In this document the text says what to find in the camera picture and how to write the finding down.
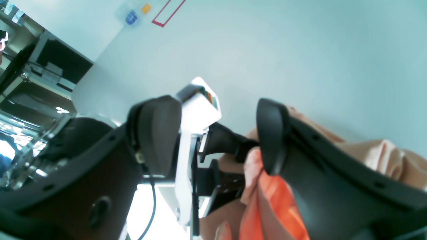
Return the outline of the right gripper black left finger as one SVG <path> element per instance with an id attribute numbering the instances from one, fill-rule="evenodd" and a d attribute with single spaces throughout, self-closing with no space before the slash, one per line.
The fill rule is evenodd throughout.
<path id="1" fill-rule="evenodd" d="M 64 168 L 1 192 L 1 239 L 117 240 L 143 175 L 169 175 L 180 121 L 169 95 L 139 103 Z"/>

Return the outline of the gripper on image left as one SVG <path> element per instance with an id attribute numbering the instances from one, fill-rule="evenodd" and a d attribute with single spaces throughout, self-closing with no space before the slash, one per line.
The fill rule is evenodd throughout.
<path id="1" fill-rule="evenodd" d="M 153 134 L 151 130 L 140 134 L 140 153 L 144 157 L 143 184 L 151 185 L 153 210 L 144 233 L 147 233 L 156 212 L 155 185 L 175 183 L 177 156 L 182 146 L 177 131 Z M 230 154 L 235 163 L 243 163 L 249 151 L 258 146 L 256 140 L 238 135 L 226 127 L 209 127 L 201 136 L 190 141 L 191 216 L 186 224 L 192 234 L 201 232 L 200 220 L 229 202 L 241 197 L 244 190 L 242 173 L 226 173 L 220 170 L 218 160 L 212 160 L 208 168 L 199 168 L 206 155 Z"/>

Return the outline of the right gripper white-lit right finger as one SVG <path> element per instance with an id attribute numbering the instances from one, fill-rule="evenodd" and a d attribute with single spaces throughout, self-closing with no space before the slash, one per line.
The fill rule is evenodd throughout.
<path id="1" fill-rule="evenodd" d="M 279 102 L 258 101 L 265 171 L 290 185 L 312 240 L 426 238 L 426 193 L 344 153 Z"/>

